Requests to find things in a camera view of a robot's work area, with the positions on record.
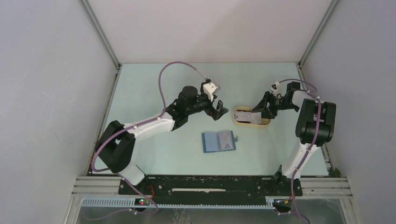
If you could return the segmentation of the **white VIP card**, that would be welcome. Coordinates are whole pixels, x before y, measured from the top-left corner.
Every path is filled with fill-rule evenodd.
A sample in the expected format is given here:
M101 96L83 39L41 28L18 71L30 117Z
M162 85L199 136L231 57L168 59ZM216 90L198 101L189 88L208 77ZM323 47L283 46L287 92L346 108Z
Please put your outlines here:
M250 124L261 124L262 115L260 112L246 112L246 111L236 111L234 113L234 119L240 123L250 123Z

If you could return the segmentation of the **beige oval tray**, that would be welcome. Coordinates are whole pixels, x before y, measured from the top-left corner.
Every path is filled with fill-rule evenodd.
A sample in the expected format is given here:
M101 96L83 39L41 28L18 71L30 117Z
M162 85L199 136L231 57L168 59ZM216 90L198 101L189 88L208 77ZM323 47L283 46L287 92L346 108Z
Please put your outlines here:
M237 106L237 107L235 107L234 110L233 110L233 122L236 125L239 125L239 126L253 127L253 128L264 128L264 127L267 127L271 123L270 119L263 119L263 118L262 118L262 123L261 124L240 123L240 122L237 122L234 119L234 113L236 111L251 112L252 109L253 109L253 107L251 107L251 106Z

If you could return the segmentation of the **blue card holder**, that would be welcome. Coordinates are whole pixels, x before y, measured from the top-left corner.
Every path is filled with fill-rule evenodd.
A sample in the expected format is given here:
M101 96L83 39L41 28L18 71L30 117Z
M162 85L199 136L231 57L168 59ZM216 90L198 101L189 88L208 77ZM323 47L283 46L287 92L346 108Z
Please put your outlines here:
M202 133L204 153L217 153L236 150L238 137L233 131L219 131Z

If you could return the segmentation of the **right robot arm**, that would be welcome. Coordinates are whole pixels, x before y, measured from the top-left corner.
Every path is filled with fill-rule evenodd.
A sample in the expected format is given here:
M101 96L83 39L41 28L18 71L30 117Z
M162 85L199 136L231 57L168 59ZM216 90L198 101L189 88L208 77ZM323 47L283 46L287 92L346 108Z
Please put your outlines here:
M312 91L302 90L302 80L290 78L286 82L285 94L281 93L281 83L275 82L252 109L253 113L260 113L264 119L274 119L282 110L294 110L299 114L295 128L296 145L287 161L280 166L282 177L271 183L277 195L288 192L290 182L286 178L300 178L302 169L313 153L331 141L336 116L336 104L315 97L315 87L312 87Z

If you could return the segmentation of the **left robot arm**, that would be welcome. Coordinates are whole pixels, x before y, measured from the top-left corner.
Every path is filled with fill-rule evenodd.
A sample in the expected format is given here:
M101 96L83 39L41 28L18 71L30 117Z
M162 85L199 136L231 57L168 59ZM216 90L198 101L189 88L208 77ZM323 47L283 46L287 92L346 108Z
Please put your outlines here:
M132 162L135 144L161 133L175 131L195 113L205 112L213 120L218 120L228 112L221 100L216 107L213 106L219 89L214 82L202 84L200 90L186 86L178 98L157 116L132 124L112 121L96 144L92 165L100 158L106 165L106 170L128 180L134 193L143 194L148 188L148 182L144 179L144 172Z

